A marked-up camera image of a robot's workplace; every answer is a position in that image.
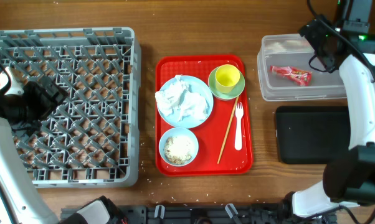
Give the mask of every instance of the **fork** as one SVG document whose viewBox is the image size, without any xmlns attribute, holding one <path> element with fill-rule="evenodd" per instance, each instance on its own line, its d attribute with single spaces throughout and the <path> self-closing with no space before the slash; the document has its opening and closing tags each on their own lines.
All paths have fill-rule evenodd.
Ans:
<svg viewBox="0 0 375 224">
<path fill-rule="evenodd" d="M 236 106 L 236 137 L 235 137 L 235 149 L 241 150 L 242 149 L 242 118 L 243 118 L 244 110 L 243 110 L 243 104 L 239 103 Z"/>
</svg>

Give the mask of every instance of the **wooden stick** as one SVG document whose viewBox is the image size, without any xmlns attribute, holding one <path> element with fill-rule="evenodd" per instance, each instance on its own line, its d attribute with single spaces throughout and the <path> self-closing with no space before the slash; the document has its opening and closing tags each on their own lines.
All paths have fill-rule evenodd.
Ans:
<svg viewBox="0 0 375 224">
<path fill-rule="evenodd" d="M 227 125 L 227 129 L 226 129 L 226 133 L 225 133 L 225 137 L 224 137 L 224 143 L 222 143 L 221 152 L 219 153 L 218 164 L 219 164 L 219 161 L 221 161 L 222 153 L 224 152 L 224 147 L 225 147 L 227 135 L 229 134 L 230 124 L 232 124 L 233 115 L 235 114 L 235 109 L 236 109 L 236 105 L 237 105 L 238 100 L 239 100 L 239 97 L 236 97 L 236 101 L 235 101 L 235 104 L 233 105 L 233 109 L 232 109 L 232 114 L 230 115 L 229 124 Z"/>
</svg>

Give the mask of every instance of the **fork handle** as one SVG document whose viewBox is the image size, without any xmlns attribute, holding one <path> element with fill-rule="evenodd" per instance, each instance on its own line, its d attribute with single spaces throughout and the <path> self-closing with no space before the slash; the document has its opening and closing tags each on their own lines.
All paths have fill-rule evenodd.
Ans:
<svg viewBox="0 0 375 224">
<path fill-rule="evenodd" d="M 235 149 L 241 150 L 242 145 L 242 119 L 237 118 L 236 121 L 236 137 L 235 137 Z"/>
</svg>

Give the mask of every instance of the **wooden tabletop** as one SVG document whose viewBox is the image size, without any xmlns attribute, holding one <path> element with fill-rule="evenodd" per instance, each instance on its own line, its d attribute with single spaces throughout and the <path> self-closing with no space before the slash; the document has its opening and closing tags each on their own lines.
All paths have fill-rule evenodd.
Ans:
<svg viewBox="0 0 375 224">
<path fill-rule="evenodd" d="M 140 148 L 145 171 L 140 169 L 137 183 L 126 189 L 39 189 L 57 215 L 61 208 L 85 205 L 101 195 L 117 205 L 278 202 L 290 191 L 321 180 L 324 166 L 293 166 L 278 160 L 273 112 L 281 105 L 346 105 L 346 100 L 266 102 L 257 74 L 262 37 L 297 33 L 312 18 L 304 1 L 5 2 L 0 3 L 0 30 L 127 26 L 135 31 L 142 48 L 139 129 L 140 141 L 145 143 Z M 333 17 L 337 1 L 313 2 L 317 12 Z M 370 22 L 375 33 L 375 0 Z M 155 166 L 154 68 L 165 56 L 200 54 L 236 54 L 244 62 L 254 150 L 254 164 L 244 175 L 170 178 Z M 354 213 L 365 221 L 372 209 L 354 209 Z M 345 213 L 339 222 L 352 223 Z"/>
</svg>

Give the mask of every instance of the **dish rack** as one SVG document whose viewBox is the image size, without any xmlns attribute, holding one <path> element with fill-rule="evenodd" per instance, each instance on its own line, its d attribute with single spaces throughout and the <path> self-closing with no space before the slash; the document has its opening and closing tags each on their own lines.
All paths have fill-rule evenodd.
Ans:
<svg viewBox="0 0 375 224">
<path fill-rule="evenodd" d="M 2 30 L 0 63 L 68 92 L 31 137 L 14 134 L 36 187 L 127 187 L 138 178 L 141 48 L 127 27 Z"/>
</svg>

